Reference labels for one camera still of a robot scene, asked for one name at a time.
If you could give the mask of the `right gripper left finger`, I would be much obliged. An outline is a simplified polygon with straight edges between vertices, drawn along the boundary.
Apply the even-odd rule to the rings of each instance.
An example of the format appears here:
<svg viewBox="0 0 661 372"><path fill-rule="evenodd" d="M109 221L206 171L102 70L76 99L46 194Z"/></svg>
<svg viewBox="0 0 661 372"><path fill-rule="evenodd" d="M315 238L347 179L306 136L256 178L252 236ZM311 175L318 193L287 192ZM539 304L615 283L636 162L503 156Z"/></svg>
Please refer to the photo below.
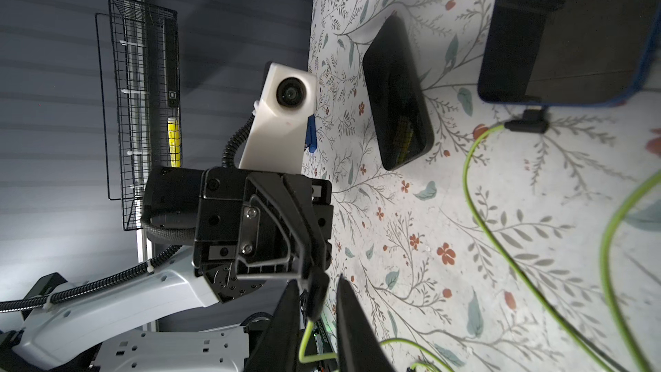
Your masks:
<svg viewBox="0 0 661 372"><path fill-rule="evenodd" d="M287 283L267 330L245 363L244 372L296 371L300 326L299 286L292 280Z"/></svg>

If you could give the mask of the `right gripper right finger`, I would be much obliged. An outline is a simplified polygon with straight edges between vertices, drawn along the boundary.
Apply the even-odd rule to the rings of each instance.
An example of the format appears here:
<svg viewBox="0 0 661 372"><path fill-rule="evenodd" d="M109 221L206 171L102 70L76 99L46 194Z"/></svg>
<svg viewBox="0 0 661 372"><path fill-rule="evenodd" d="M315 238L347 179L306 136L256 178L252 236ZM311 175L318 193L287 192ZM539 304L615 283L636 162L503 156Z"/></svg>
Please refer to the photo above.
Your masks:
<svg viewBox="0 0 661 372"><path fill-rule="evenodd" d="M337 356L341 372L394 372L345 277L337 284Z"/></svg>

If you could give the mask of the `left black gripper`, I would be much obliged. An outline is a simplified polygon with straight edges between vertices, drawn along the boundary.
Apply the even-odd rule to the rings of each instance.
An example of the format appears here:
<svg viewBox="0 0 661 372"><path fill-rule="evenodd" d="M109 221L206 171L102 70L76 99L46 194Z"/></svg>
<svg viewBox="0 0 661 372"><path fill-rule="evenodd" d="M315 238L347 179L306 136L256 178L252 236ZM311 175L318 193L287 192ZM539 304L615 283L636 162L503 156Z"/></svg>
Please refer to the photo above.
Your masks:
<svg viewBox="0 0 661 372"><path fill-rule="evenodd" d="M307 293L316 266L331 263L332 183L276 172L203 173L194 267L222 302L268 281L295 280Z"/></svg>

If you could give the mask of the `small black smartphone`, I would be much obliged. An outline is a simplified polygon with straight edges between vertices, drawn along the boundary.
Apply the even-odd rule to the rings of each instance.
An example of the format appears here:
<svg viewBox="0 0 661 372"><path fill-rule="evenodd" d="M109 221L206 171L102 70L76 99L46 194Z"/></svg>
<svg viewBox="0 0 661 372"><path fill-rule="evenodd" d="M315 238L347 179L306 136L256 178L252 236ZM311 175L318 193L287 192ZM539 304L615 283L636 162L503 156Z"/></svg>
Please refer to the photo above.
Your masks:
<svg viewBox="0 0 661 372"><path fill-rule="evenodd" d="M434 132L401 18L385 20L363 72L383 168L394 171L428 153Z"/></svg>

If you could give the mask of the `green wired earphones tangle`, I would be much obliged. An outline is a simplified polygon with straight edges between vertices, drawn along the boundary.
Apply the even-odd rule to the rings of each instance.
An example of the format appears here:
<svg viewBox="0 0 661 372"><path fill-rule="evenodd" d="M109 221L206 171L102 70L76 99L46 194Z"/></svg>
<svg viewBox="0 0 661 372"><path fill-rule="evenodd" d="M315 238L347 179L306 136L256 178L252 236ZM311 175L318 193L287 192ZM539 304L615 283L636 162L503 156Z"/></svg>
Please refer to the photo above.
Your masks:
<svg viewBox="0 0 661 372"><path fill-rule="evenodd" d="M333 184L330 272L350 281L397 370L595 371L555 322L634 370L604 299L609 218L660 168L660 123L564 115L542 135L442 122L428 157L380 163L366 118L321 120L304 170Z"/></svg>

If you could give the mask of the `black earphone plug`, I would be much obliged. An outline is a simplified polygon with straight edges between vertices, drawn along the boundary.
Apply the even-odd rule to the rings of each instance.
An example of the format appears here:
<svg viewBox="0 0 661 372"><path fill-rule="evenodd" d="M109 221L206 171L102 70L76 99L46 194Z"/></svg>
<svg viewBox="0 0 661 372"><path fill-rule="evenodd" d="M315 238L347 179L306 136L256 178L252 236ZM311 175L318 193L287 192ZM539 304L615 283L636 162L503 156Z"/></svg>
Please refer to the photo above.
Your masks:
<svg viewBox="0 0 661 372"><path fill-rule="evenodd" d="M330 277L320 268L313 266L307 279L307 295L305 305L306 319L316 322L323 311Z"/></svg>
<svg viewBox="0 0 661 372"><path fill-rule="evenodd" d="M523 111L520 118L510 120L504 124L504 128L511 132L525 134L545 134L549 126L546 108L540 108L539 110L529 108Z"/></svg>

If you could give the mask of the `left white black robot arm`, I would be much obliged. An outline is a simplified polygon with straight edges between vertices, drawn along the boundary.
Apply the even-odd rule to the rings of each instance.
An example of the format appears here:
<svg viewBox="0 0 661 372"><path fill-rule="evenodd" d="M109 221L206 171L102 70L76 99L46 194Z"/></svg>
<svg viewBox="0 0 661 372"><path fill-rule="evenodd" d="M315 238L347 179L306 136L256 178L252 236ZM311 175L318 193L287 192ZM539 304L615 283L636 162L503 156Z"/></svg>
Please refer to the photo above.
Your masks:
<svg viewBox="0 0 661 372"><path fill-rule="evenodd" d="M294 371L301 322L323 308L331 262L332 184L236 168L158 167L143 226L165 250L75 286L58 274L7 301L22 312L1 336L4 371ZM266 325L146 332L174 313L235 301L268 281L286 288Z"/></svg>

